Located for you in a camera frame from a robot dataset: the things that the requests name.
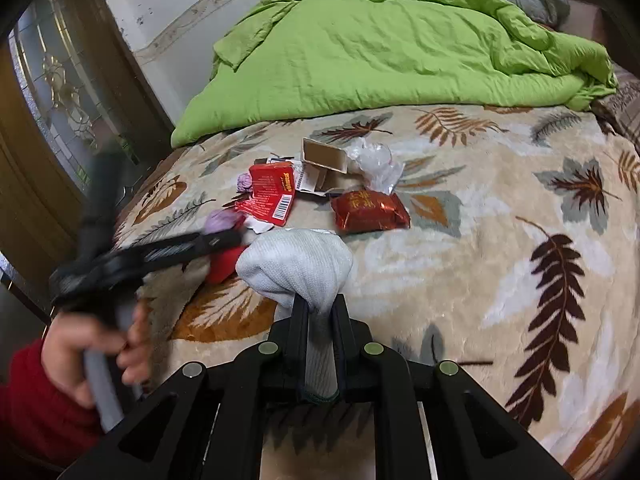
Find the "human hand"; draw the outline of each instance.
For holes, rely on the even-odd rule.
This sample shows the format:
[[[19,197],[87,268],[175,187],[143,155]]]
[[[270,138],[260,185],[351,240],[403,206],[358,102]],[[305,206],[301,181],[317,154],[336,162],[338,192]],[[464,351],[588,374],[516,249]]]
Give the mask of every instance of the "human hand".
[[[94,396],[82,366],[82,352],[87,349],[117,355],[124,384],[146,381],[151,355],[147,314],[145,302],[139,302],[133,324],[126,333],[108,329],[90,314],[58,314],[49,327],[40,355],[49,381],[80,406],[94,407]]]

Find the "green comforter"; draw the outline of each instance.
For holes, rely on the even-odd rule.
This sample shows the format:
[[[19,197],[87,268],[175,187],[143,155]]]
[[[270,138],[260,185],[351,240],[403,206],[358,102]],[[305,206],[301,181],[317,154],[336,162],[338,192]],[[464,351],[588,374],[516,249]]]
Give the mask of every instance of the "green comforter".
[[[603,46],[550,32],[506,0],[262,0],[214,52],[173,146],[387,105],[584,110],[617,86]]]

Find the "beige blanket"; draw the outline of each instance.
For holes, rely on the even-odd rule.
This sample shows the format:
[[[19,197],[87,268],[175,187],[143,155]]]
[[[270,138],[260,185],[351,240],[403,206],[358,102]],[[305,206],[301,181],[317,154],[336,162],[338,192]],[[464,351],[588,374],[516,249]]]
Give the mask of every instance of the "beige blanket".
[[[297,155],[302,137],[367,136],[406,162],[408,230],[344,238],[351,317],[407,358],[466,370],[577,478],[618,453],[640,413],[640,161],[594,116],[556,108],[390,107],[260,123],[186,150],[136,204],[118,243],[199,229],[237,199],[258,157]],[[297,195],[287,227],[332,229]],[[266,338],[275,305],[207,260],[149,276],[157,380],[180,364],[232,360]],[[367,406],[271,415],[261,478],[374,477]]]

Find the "wall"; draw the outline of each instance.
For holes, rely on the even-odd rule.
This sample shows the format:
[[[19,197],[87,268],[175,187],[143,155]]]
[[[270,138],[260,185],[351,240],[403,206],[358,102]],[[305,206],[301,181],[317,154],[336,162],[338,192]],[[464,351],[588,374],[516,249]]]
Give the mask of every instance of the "wall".
[[[212,45],[260,0],[107,0],[175,123],[209,81]]]

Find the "gray handle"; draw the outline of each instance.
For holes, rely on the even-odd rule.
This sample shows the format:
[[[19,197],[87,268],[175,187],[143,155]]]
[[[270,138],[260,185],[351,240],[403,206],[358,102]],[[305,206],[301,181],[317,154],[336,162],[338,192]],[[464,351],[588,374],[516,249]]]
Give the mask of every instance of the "gray handle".
[[[133,320],[136,295],[127,291],[117,300],[114,321],[119,330],[126,331]],[[142,387],[139,384],[122,384],[122,370],[118,368],[115,356],[106,356],[95,350],[84,352],[84,373],[100,414],[102,429],[111,431],[133,408],[142,395]]]

